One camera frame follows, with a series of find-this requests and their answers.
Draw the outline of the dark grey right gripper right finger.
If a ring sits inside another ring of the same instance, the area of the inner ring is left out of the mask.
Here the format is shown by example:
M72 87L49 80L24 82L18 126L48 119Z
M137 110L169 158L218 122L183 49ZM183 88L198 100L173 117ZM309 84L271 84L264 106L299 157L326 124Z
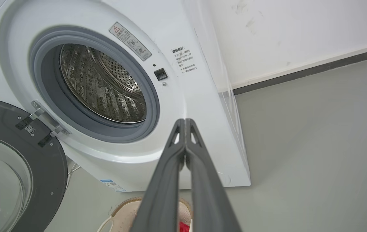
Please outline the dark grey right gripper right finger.
M200 131L185 119L185 163L191 171L194 232L241 232Z

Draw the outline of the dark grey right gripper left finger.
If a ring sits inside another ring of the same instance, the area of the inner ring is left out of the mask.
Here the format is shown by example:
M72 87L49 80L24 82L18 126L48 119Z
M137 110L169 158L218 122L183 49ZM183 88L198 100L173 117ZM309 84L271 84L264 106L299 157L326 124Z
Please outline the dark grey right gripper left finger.
M185 162L185 121L178 119L144 194L132 232L179 230L179 174Z

